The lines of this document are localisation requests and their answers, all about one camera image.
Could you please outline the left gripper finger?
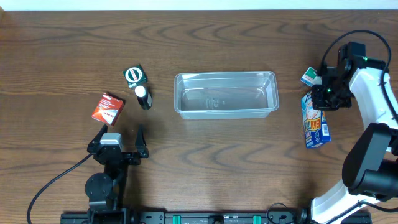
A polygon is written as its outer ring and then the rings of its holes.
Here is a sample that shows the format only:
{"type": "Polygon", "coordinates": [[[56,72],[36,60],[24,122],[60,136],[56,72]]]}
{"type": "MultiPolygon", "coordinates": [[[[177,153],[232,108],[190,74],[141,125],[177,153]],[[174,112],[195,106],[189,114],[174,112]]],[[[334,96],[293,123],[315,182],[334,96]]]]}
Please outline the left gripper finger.
{"type": "Polygon", "coordinates": [[[147,152],[147,144],[144,139],[144,128],[142,125],[139,126],[137,131],[135,147],[138,152],[147,152]]]}
{"type": "Polygon", "coordinates": [[[96,147],[100,145],[100,140],[103,136],[103,134],[108,132],[108,127],[107,125],[103,125],[98,134],[90,141],[88,144],[88,147],[96,147]]]}

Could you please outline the white green medicine box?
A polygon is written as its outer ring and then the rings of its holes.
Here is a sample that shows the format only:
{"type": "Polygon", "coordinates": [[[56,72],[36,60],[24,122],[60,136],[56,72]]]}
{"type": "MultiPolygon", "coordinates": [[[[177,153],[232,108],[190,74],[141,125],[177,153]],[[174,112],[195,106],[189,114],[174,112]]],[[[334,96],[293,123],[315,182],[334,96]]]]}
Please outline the white green medicine box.
{"type": "Polygon", "coordinates": [[[317,71],[309,67],[306,72],[302,75],[301,82],[305,83],[306,85],[312,87],[314,85],[321,85],[322,84],[322,78],[321,76],[317,75],[317,71]]]}

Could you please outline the red orange small box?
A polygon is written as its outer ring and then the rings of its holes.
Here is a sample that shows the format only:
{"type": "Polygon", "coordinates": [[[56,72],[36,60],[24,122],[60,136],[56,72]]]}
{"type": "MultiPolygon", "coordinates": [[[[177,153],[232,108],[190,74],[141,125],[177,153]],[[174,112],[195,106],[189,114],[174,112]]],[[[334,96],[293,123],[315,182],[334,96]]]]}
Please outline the red orange small box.
{"type": "Polygon", "coordinates": [[[123,108],[123,100],[103,93],[91,117],[102,123],[114,126],[123,108]]]}

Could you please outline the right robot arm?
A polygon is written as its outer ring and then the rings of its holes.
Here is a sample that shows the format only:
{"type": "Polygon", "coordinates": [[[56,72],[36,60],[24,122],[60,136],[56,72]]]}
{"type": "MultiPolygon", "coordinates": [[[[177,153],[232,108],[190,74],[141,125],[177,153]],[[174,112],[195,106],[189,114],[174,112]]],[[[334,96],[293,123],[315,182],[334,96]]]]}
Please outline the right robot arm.
{"type": "Polygon", "coordinates": [[[346,156],[341,180],[327,193],[314,198],[297,218],[299,223],[360,222],[355,213],[397,197],[397,101],[391,90],[388,64],[366,56],[363,44],[349,42],[338,51],[335,67],[322,63],[322,83],[312,86],[313,109],[336,111],[359,106],[364,132],[346,156]]]}

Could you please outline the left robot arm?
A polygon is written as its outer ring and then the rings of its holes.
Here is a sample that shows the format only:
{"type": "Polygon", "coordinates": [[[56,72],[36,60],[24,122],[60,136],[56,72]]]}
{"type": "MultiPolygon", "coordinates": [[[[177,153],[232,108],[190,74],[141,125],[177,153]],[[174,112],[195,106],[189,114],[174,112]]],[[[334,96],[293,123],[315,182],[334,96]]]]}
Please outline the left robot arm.
{"type": "Polygon", "coordinates": [[[149,157],[143,127],[136,136],[134,152],[123,152],[124,144],[119,133],[108,133],[104,125],[90,141],[87,151],[94,160],[104,165],[104,171],[92,175],[85,184],[89,209],[85,223],[139,223],[134,210],[123,207],[128,167],[138,166],[141,159],[149,157]]]}

